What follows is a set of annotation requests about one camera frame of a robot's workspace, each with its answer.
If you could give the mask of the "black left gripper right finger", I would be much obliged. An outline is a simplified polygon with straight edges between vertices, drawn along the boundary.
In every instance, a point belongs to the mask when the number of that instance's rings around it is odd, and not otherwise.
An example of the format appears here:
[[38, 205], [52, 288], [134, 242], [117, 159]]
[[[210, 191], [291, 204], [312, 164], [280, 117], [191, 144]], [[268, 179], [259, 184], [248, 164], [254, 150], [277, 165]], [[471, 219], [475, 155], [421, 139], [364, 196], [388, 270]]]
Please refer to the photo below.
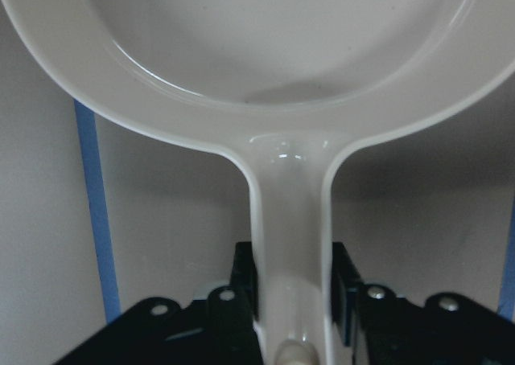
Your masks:
[[332, 320], [353, 364], [405, 364], [406, 301], [364, 282], [346, 247], [332, 244]]

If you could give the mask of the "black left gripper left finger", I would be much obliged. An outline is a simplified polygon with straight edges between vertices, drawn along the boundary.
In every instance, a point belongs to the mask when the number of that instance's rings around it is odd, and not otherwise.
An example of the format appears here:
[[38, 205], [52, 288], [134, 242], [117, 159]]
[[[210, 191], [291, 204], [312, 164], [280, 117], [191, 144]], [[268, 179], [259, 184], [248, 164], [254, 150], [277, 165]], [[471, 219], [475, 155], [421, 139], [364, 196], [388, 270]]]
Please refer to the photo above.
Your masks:
[[259, 364], [254, 329], [258, 275], [250, 242], [236, 243], [229, 283], [208, 295], [208, 334], [218, 364]]

